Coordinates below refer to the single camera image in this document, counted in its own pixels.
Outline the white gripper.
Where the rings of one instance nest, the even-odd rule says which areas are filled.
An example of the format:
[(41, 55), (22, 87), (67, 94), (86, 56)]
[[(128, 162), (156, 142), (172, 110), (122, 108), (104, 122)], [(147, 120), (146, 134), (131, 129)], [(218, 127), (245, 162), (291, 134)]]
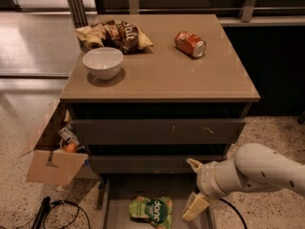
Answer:
[(216, 161), (202, 164), (196, 159), (188, 158), (186, 162), (197, 174), (196, 185), (200, 191), (198, 194), (195, 192), (190, 194), (182, 215), (184, 220), (192, 221), (209, 207), (210, 202), (207, 198), (224, 198), (226, 194), (216, 182), (214, 172)]

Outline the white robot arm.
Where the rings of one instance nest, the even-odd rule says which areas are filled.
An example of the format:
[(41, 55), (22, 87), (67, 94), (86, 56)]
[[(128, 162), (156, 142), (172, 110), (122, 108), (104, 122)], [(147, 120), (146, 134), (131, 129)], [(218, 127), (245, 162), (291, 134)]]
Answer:
[(257, 143), (236, 150), (233, 158), (201, 163), (188, 158), (196, 173), (198, 193), (192, 192), (182, 218), (192, 221), (215, 200), (230, 193), (273, 192), (287, 188), (305, 197), (305, 165)]

